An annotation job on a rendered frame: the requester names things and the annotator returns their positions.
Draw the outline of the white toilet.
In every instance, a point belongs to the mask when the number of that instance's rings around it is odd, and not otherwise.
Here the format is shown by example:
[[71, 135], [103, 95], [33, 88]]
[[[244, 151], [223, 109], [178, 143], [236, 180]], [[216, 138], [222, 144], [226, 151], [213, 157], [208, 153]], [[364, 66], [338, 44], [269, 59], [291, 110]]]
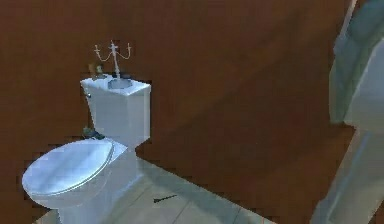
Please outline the white toilet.
[[72, 141], [33, 161], [22, 187], [55, 210], [60, 224], [105, 224], [118, 200], [142, 177], [135, 148], [150, 138], [151, 86], [131, 79], [80, 82], [93, 128], [104, 139]]

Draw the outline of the thin black stick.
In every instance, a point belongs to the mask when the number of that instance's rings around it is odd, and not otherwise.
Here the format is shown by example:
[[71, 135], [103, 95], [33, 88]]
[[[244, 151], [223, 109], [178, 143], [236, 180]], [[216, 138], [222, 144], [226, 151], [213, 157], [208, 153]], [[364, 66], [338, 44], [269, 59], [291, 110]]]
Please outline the thin black stick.
[[173, 198], [173, 197], [176, 197], [176, 196], [177, 195], [170, 195], [170, 196], [163, 197], [163, 198], [154, 198], [153, 199], [153, 203], [159, 203], [160, 201], [167, 200], [167, 199], [170, 199], [170, 198]]

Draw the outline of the white candelabra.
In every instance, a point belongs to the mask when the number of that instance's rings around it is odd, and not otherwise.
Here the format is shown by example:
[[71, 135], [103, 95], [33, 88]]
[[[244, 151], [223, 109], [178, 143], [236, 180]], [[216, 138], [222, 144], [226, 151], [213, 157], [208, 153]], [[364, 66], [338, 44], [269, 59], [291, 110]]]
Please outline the white candelabra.
[[113, 67], [114, 67], [114, 72], [115, 72], [116, 78], [120, 79], [121, 78], [121, 70], [119, 67], [118, 58], [121, 58], [124, 60], [129, 60], [131, 58], [131, 55], [132, 55], [131, 44], [130, 43], [126, 44], [126, 47], [125, 47], [125, 50], [127, 52], [126, 55], [123, 55], [122, 53], [119, 52], [120, 46], [118, 44], [116, 44], [114, 40], [110, 41], [108, 49], [109, 49], [108, 55], [106, 57], [102, 57], [101, 56], [101, 49], [99, 48], [99, 46], [97, 44], [94, 45], [94, 52], [95, 52], [97, 58], [101, 62], [107, 62], [109, 59], [113, 60]]

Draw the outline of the small dark green object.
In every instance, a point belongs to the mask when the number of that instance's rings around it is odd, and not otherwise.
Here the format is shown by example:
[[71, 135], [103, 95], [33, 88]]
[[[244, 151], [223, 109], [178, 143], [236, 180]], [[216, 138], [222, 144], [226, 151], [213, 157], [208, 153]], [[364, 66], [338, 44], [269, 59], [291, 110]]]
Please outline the small dark green object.
[[98, 133], [97, 131], [95, 131], [94, 129], [89, 128], [89, 127], [83, 128], [82, 136], [86, 139], [92, 138], [92, 139], [96, 139], [96, 140], [101, 140], [101, 139], [105, 138], [104, 135]]

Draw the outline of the small brown green figurine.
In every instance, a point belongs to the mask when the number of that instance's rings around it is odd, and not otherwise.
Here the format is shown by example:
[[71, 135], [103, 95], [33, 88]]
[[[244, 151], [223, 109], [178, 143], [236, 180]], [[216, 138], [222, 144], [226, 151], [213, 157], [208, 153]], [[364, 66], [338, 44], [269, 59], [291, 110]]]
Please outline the small brown green figurine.
[[103, 65], [91, 63], [88, 65], [88, 69], [92, 80], [105, 79], [106, 75], [103, 73]]

